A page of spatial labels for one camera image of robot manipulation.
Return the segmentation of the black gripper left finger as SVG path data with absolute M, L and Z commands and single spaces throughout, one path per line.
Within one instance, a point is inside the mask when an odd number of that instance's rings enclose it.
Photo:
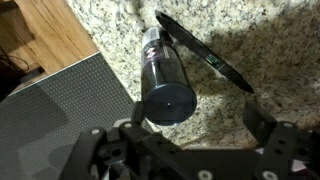
M 131 116 L 131 120 L 140 125 L 143 120 L 145 119 L 145 115 L 144 115 L 144 105 L 142 101 L 137 101 L 134 104 L 134 109 L 132 112 L 132 116 Z

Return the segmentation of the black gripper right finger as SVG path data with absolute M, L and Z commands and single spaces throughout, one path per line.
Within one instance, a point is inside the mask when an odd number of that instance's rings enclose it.
M 260 146 L 264 146 L 277 125 L 277 121 L 254 101 L 245 103 L 243 124 L 256 139 Z

